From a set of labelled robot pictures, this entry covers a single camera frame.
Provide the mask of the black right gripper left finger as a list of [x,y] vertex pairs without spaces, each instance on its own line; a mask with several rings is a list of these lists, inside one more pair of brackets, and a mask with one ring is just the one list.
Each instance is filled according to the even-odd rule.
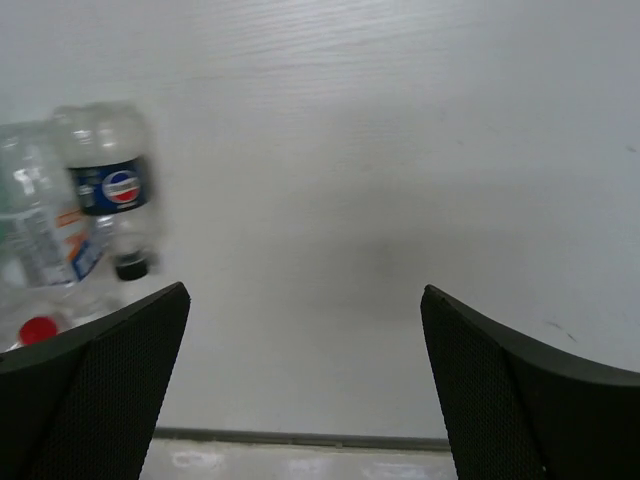
[[138,478],[189,310],[176,282],[2,354],[2,478]]

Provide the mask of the clear red cap bottle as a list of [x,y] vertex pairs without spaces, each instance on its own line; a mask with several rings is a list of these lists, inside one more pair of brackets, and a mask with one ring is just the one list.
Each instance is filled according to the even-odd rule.
[[44,121],[1,128],[1,349],[49,317],[64,332],[122,306],[103,245],[82,213]]

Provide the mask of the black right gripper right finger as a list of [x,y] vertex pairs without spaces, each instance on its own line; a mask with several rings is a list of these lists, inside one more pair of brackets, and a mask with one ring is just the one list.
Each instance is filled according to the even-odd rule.
[[420,310],[459,478],[638,478],[638,373],[551,347],[432,285]]

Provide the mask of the clear Pepsi label bottle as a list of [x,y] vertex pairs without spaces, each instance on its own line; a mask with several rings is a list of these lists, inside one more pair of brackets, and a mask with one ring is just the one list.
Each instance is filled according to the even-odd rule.
[[146,276],[157,225],[144,117],[123,101],[67,105],[53,111],[51,128],[81,210],[95,225],[116,276]]

